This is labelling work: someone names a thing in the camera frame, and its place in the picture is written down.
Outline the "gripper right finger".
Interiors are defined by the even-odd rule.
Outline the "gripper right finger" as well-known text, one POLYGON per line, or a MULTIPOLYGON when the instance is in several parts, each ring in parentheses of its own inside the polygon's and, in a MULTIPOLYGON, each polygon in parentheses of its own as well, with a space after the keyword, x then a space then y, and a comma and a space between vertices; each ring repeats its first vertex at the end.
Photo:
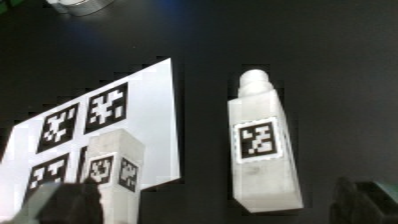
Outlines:
POLYGON ((329 224, 398 224, 398 184, 337 178, 329 224))

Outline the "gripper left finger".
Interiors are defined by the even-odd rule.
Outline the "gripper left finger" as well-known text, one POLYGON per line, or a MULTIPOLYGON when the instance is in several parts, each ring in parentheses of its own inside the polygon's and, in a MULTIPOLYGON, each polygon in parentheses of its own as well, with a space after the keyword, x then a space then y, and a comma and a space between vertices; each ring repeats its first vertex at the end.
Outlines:
POLYGON ((35 216, 39 224, 103 224, 99 199, 94 182, 62 184, 35 216))

